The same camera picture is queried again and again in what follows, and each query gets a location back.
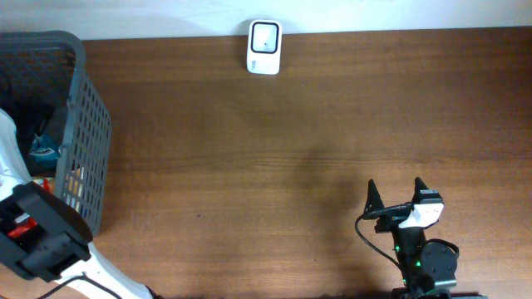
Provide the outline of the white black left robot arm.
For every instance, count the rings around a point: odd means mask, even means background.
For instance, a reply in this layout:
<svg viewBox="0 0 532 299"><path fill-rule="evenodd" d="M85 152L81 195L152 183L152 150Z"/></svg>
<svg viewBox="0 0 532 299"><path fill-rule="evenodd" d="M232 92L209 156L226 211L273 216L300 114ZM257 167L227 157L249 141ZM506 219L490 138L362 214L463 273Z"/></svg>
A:
<svg viewBox="0 0 532 299"><path fill-rule="evenodd" d="M79 213L36 184L1 114L1 263L19 277L53 282L87 298L154 298L155 292L118 270L96 249Z"/></svg>

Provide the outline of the yellow wet wipes pack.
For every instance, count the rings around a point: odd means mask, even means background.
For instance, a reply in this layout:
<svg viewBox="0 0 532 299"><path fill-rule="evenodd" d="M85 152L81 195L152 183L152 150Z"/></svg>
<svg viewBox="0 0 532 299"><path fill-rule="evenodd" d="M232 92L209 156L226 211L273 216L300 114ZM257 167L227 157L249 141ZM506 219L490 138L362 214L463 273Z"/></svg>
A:
<svg viewBox="0 0 532 299"><path fill-rule="evenodd" d="M63 187L65 188L61 199L68 205L74 208L77 212L81 211L81 196L83 193L83 179L85 170L83 167L72 170L71 174L67 174ZM58 186L56 180L50 176L33 177L32 181L42 187L50 194L55 193L55 187Z"/></svg>

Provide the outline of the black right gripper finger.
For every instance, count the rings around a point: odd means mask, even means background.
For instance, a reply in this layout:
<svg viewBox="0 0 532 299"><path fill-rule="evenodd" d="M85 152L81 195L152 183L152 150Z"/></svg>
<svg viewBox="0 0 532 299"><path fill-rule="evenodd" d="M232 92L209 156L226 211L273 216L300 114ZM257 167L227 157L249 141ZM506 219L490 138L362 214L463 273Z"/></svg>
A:
<svg viewBox="0 0 532 299"><path fill-rule="evenodd" d="M367 200L363 210L363 219L376 219L384 209L381 196L373 179L368 181Z"/></svg>
<svg viewBox="0 0 532 299"><path fill-rule="evenodd" d="M425 185L425 183L422 181L420 177L415 178L415 187L414 187L414 195L413 195L413 202L414 203L421 203L423 200L428 199L430 197L430 194L428 192L428 188Z"/></svg>

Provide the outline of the red snack bag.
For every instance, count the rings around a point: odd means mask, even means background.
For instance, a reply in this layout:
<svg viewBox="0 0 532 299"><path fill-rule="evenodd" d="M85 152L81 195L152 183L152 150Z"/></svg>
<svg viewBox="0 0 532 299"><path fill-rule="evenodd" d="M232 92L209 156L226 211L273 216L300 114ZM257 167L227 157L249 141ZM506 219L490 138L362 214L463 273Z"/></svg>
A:
<svg viewBox="0 0 532 299"><path fill-rule="evenodd" d="M34 183L40 185L45 191L52 194L54 186L51 178L34 179ZM10 238L20 238L23 234L37 226L37 221L29 216L25 216L21 221L15 221L15 228L9 229L7 235Z"/></svg>

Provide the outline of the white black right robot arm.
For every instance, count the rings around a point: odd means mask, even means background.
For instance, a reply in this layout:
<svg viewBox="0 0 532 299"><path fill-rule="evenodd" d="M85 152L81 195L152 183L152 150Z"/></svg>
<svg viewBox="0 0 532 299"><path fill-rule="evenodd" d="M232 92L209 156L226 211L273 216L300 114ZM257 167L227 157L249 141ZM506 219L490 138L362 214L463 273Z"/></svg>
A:
<svg viewBox="0 0 532 299"><path fill-rule="evenodd" d="M390 233L394 257L358 236L390 260L401 272L404 286L392 290L393 298L450 298L456 286L459 248L442 239L428 239L425 230L435 225L444 209L439 192L415 178L412 200L386 207L373 180L368 181L367 201L357 221L374 220L376 233Z"/></svg>

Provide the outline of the teal mouthwash bottle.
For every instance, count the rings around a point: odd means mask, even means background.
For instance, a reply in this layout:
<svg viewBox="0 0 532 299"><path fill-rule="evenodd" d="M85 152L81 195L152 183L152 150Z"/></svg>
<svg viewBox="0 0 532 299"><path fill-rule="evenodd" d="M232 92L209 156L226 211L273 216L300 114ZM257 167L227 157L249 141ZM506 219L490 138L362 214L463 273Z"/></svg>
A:
<svg viewBox="0 0 532 299"><path fill-rule="evenodd" d="M32 142L29 156L38 163L56 162L60 158L59 146L49 135L40 135Z"/></svg>

